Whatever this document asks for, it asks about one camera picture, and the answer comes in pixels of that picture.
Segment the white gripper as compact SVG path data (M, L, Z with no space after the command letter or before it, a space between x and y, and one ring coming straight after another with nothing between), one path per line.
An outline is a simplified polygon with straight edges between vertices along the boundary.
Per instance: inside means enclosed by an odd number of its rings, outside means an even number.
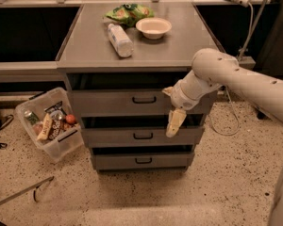
M198 105L197 100L189 98L183 92L181 84L182 79L178 80L173 87L164 88L162 90L165 95L171 96L171 103L175 107L175 110L169 112L166 137L174 137L186 119L186 111L192 110Z

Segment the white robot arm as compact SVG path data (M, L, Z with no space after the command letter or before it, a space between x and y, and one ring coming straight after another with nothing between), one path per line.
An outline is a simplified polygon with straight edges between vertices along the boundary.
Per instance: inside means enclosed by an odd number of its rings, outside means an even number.
M283 126L283 80L244 69L233 56L205 48L194 54L190 72L174 86L163 90L174 107L169 112L166 136L174 137L187 112L196 107L204 95L222 86ZM283 167L275 186L268 226L283 226Z

